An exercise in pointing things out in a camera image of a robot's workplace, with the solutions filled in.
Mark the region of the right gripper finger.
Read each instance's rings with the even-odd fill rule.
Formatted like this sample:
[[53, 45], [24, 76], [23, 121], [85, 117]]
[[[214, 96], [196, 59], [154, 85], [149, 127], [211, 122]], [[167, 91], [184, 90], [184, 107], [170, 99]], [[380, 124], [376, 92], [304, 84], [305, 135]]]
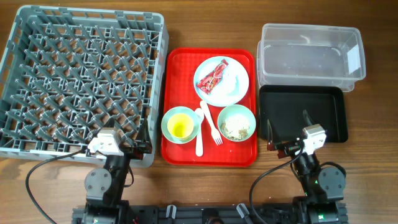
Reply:
[[268, 119], [267, 120], [267, 140], [269, 144], [272, 144], [274, 142], [274, 137], [273, 137], [273, 125], [271, 121]]
[[313, 126], [315, 124], [315, 122], [310, 117], [307, 110], [303, 110], [303, 119], [305, 121], [306, 126]]

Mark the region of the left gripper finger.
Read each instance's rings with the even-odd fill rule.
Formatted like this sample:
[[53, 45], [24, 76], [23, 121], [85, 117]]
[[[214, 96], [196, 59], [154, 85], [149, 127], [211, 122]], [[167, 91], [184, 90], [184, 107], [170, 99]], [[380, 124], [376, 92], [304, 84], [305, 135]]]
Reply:
[[149, 135], [149, 125], [147, 119], [145, 118], [142, 124], [139, 126], [139, 130], [137, 133], [137, 142], [139, 143], [151, 143], [150, 135]]
[[113, 129], [116, 133], [116, 142], [120, 146], [123, 143], [121, 127], [116, 120], [113, 120]]

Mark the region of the yellow plastic cup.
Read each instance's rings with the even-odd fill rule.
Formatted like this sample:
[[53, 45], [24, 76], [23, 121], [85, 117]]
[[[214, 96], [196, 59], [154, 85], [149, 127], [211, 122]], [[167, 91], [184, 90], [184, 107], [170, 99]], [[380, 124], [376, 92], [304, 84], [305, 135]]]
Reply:
[[178, 113], [170, 117], [167, 129], [174, 138], [186, 139], [193, 132], [194, 122], [189, 115]]

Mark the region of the rice and food scraps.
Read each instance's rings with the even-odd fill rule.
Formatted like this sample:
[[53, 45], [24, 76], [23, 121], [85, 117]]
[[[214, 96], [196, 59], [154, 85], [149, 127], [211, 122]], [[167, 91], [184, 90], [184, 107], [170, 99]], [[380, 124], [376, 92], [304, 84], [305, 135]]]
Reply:
[[248, 136], [249, 120], [241, 115], [228, 116], [221, 124], [221, 132], [230, 140], [240, 141]]

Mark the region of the green bowl with food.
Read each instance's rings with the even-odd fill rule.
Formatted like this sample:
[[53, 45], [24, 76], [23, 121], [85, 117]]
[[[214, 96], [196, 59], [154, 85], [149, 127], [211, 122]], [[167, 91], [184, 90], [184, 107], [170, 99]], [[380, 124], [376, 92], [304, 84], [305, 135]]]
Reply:
[[240, 141], [234, 141], [234, 140], [230, 140], [228, 138], [227, 138], [227, 140], [230, 140], [230, 141], [233, 141], [233, 142], [246, 141], [254, 134], [254, 132], [256, 130], [256, 118], [255, 118], [255, 115], [252, 113], [252, 111], [249, 108], [247, 108], [247, 107], [245, 107], [243, 105], [230, 105], [230, 106], [227, 106], [227, 107], [225, 107], [225, 108], [223, 108], [221, 110], [221, 112], [218, 115], [218, 120], [217, 120], [217, 125], [219, 127], [219, 130], [221, 132], [221, 124], [222, 124], [222, 122], [228, 116], [232, 116], [234, 114], [241, 114], [241, 115], [245, 116], [249, 120], [250, 128], [248, 130], [248, 136], [245, 139], [240, 140]]

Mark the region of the white paper napkin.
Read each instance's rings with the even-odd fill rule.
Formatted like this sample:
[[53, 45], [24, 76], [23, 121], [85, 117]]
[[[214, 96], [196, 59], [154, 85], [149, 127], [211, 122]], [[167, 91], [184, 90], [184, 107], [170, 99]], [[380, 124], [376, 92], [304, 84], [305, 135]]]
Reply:
[[224, 76], [224, 92], [228, 95], [231, 94], [237, 85], [238, 78], [235, 73], [227, 73]]

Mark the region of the red snack wrapper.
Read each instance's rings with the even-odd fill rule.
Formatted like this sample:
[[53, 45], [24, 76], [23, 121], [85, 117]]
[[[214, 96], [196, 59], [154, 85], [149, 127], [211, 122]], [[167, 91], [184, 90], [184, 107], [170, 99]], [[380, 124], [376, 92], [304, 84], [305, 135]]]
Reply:
[[219, 84], [219, 82], [222, 79], [224, 69], [229, 65], [229, 63], [223, 59], [215, 68], [213, 71], [211, 71], [208, 75], [206, 75], [204, 78], [202, 78], [197, 84], [196, 87], [198, 87], [201, 91], [209, 95], [215, 86]]

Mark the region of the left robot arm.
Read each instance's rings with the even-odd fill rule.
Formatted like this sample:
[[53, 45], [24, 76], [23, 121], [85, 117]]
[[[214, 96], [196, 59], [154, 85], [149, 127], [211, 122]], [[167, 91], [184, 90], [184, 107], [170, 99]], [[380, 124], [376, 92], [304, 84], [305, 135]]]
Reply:
[[130, 161], [142, 159], [152, 152], [149, 125], [145, 119], [139, 126], [132, 145], [121, 143], [116, 122], [108, 119], [90, 141], [88, 149], [106, 157], [100, 169], [92, 170], [85, 178], [86, 205], [81, 218], [82, 223], [138, 223], [139, 220], [127, 200], [122, 199], [123, 190], [129, 185], [127, 175], [132, 175]]

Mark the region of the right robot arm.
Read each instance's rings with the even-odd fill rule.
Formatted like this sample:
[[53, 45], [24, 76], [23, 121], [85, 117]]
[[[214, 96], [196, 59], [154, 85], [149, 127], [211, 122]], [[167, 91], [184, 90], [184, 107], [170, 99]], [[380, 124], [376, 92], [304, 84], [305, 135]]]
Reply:
[[283, 142], [271, 121], [267, 121], [268, 146], [278, 158], [291, 157], [290, 168], [300, 182], [304, 196], [294, 197], [291, 205], [264, 208], [263, 214], [274, 223], [348, 223], [346, 205], [341, 203], [346, 185], [345, 169], [334, 163], [320, 163], [315, 151], [326, 142], [326, 131], [306, 110], [307, 126], [295, 140]]

